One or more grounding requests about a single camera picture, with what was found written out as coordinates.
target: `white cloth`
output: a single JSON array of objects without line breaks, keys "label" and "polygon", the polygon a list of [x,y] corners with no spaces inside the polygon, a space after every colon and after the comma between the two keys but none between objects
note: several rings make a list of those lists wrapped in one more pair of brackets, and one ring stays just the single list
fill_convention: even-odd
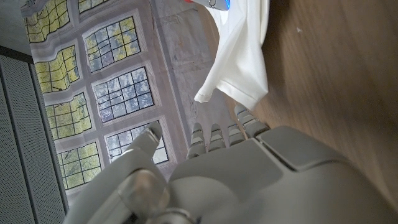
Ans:
[{"label": "white cloth", "polygon": [[269,0],[231,0],[229,11],[207,7],[220,41],[215,62],[195,100],[207,102],[215,88],[253,110],[268,93],[261,46],[266,36]]}]

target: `ceiling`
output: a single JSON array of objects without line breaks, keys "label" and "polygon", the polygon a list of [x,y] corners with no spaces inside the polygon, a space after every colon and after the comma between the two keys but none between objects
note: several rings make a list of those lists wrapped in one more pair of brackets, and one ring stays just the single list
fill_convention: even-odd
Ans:
[{"label": "ceiling", "polygon": [[25,2],[0,0],[0,45],[31,55],[20,10]]}]

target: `stained glass window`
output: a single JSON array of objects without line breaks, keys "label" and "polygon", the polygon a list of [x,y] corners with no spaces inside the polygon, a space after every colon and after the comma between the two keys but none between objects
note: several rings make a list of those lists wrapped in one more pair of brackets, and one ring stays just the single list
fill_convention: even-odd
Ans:
[{"label": "stained glass window", "polygon": [[82,13],[106,1],[107,0],[79,0],[79,12]]},{"label": "stained glass window", "polygon": [[69,22],[67,0],[49,0],[43,10],[25,19],[29,42],[43,42],[49,33]]},{"label": "stained glass window", "polygon": [[96,143],[57,155],[65,190],[88,183],[101,172]]},{"label": "stained glass window", "polygon": [[60,50],[50,62],[35,63],[35,67],[42,93],[65,90],[80,78],[74,45]]},{"label": "stained glass window", "polygon": [[69,102],[46,106],[45,110],[54,140],[80,134],[91,128],[84,93],[76,95]]},{"label": "stained glass window", "polygon": [[132,17],[97,30],[85,43],[91,72],[141,51]]},{"label": "stained glass window", "polygon": [[145,67],[94,86],[102,122],[154,105]]},{"label": "stained glass window", "polygon": [[[106,138],[106,146],[108,147],[110,161],[113,162],[117,159],[147,125],[148,124],[132,128],[128,131]],[[155,164],[160,164],[169,160],[163,138],[160,139],[152,160]]]}]

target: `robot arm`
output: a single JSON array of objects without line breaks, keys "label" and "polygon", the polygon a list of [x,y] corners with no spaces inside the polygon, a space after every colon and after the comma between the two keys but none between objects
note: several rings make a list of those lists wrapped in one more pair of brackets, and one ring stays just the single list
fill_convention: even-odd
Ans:
[{"label": "robot arm", "polygon": [[162,135],[151,123],[80,193],[65,223],[398,223],[374,186],[332,148],[295,129],[270,129],[246,108],[230,147],[195,124],[187,161],[168,183],[151,157]]}]

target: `metal mesh panel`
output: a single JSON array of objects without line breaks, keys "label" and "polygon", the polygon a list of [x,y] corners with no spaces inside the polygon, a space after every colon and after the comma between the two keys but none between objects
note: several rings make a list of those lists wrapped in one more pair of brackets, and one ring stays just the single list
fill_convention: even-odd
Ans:
[{"label": "metal mesh panel", "polygon": [[0,60],[37,221],[61,223],[65,212],[28,64]]},{"label": "metal mesh panel", "polygon": [[0,223],[34,223],[2,85],[0,85],[0,145]]},{"label": "metal mesh panel", "polygon": [[[36,89],[36,96],[38,96],[38,104],[39,107],[42,109],[42,120],[43,120],[43,124],[44,124],[44,128],[46,130],[50,130],[50,125],[49,125],[49,120],[47,119],[47,114],[45,111],[45,105],[44,105],[44,98],[43,98],[43,94],[42,91],[40,89],[40,83],[39,80],[37,78],[37,74],[36,74],[36,68],[34,65],[29,65],[30,70],[33,74],[33,84],[35,85],[35,89]],[[61,175],[61,170],[60,170],[60,164],[58,162],[58,157],[57,157],[57,150],[55,148],[55,143],[52,137],[52,133],[51,131],[47,131],[46,132],[47,135],[47,139],[48,139],[48,144],[49,144],[49,148],[51,156],[53,158],[53,164],[56,168],[56,175],[58,176],[58,187],[60,189],[60,193],[61,193],[61,197],[63,198],[63,204],[64,204],[64,209],[68,210],[68,202],[67,202],[67,195],[65,192],[65,188],[63,187],[63,181],[62,181],[62,175]]]}]

